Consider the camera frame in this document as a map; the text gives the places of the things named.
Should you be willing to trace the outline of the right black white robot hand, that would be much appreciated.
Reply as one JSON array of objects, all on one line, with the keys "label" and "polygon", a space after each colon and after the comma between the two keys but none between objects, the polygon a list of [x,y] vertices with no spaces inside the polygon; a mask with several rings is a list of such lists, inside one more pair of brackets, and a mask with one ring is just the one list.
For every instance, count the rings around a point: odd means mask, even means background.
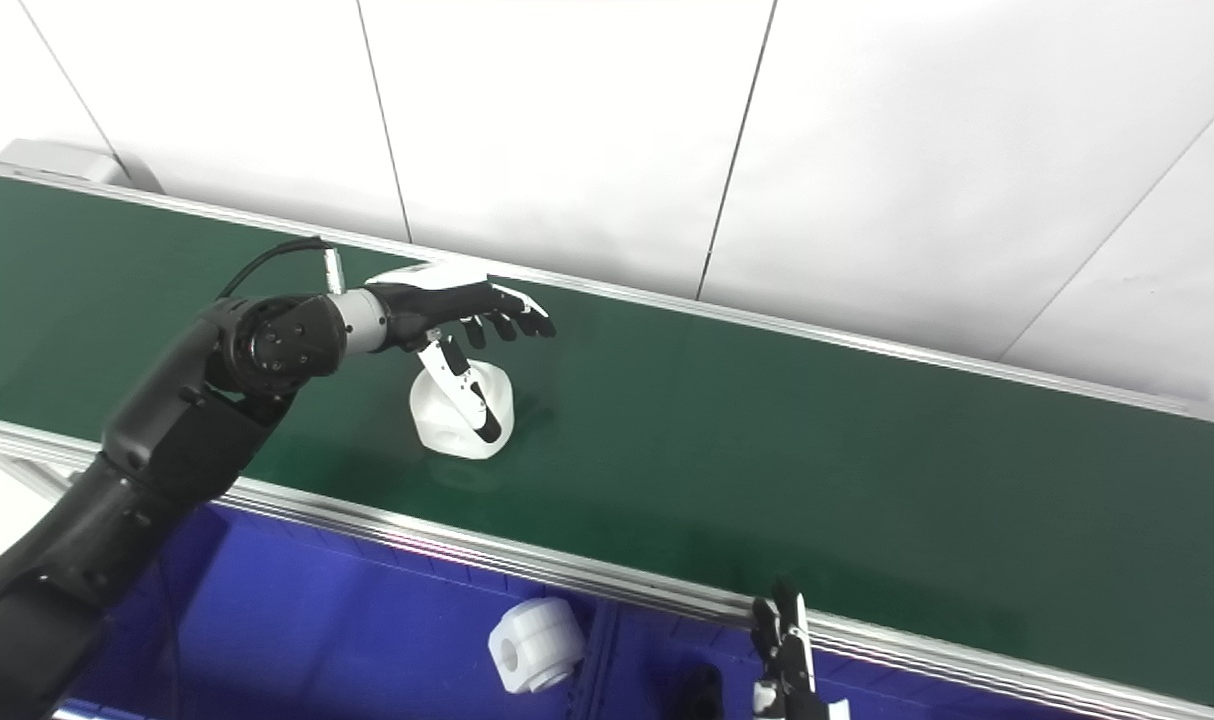
[{"label": "right black white robot hand", "polygon": [[750,642],[762,662],[751,688],[754,719],[849,719],[849,701],[822,701],[809,633],[807,607],[792,579],[781,577],[768,599],[750,606]]}]

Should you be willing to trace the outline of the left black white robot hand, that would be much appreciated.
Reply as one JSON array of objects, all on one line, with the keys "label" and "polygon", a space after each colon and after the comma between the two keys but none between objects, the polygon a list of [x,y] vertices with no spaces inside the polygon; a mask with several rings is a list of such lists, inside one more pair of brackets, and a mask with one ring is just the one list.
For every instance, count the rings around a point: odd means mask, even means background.
[{"label": "left black white robot hand", "polygon": [[486,398],[473,365],[459,342],[441,327],[459,322],[475,348],[487,345],[483,322],[497,336],[512,342],[528,338],[556,338],[551,314],[524,291],[503,287],[492,274],[469,263],[419,263],[374,274],[361,290],[370,293],[382,311],[386,338],[382,351],[397,346],[416,355],[435,389],[446,397],[480,441],[497,446],[505,425]]}]

